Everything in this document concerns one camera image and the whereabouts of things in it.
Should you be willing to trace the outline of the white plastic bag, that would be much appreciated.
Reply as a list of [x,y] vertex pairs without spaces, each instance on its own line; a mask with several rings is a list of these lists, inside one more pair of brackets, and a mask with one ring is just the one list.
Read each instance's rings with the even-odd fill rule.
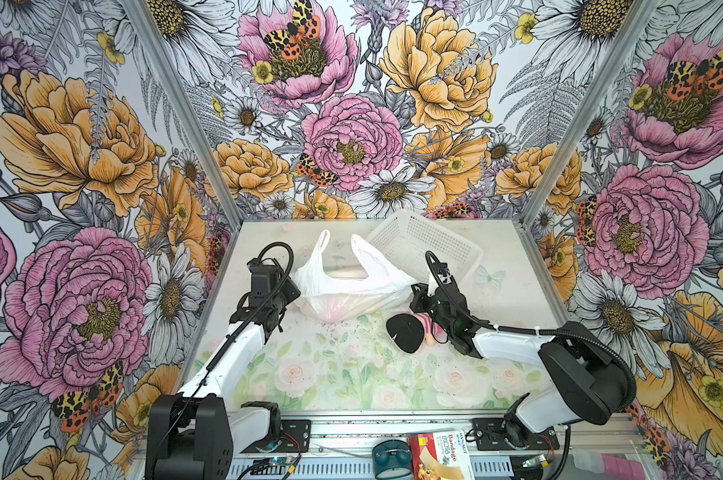
[[323,230],[307,262],[291,275],[300,291],[299,308],[305,316],[323,323],[345,322],[397,308],[411,297],[411,286],[417,280],[357,234],[350,236],[350,247],[363,276],[326,272],[323,253],[329,240],[330,232]]

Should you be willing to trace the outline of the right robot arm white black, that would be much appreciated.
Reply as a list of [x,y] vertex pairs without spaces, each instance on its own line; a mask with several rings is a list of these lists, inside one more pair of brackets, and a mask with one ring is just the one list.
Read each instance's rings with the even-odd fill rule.
[[490,324],[469,312],[453,276],[437,275],[433,281],[435,286],[411,286],[411,310],[427,314],[459,354],[535,366],[545,370],[553,384],[517,399],[485,438],[523,450],[557,425],[603,425],[635,401],[633,368],[579,322],[555,329]]

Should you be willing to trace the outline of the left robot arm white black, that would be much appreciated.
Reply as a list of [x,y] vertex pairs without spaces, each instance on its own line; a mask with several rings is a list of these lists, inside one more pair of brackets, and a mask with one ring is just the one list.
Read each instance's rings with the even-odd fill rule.
[[293,261],[255,258],[250,290],[229,317],[223,342],[175,394],[162,394],[149,412],[146,479],[224,479],[232,458],[255,442],[277,438],[278,407],[254,402],[228,417],[224,398],[280,327],[300,296],[290,279]]

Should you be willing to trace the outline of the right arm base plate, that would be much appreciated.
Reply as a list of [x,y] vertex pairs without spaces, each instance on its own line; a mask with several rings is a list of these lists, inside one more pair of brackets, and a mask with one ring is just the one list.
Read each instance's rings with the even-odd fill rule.
[[555,451],[559,449],[557,432],[551,427],[535,433],[516,421],[503,417],[471,419],[469,436],[479,451]]

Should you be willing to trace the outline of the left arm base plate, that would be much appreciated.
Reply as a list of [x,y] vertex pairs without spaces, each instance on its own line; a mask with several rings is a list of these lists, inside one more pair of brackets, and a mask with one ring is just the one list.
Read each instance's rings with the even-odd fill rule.
[[312,422],[307,419],[281,421],[280,431],[273,439],[258,440],[243,450],[246,454],[303,454],[309,450]]

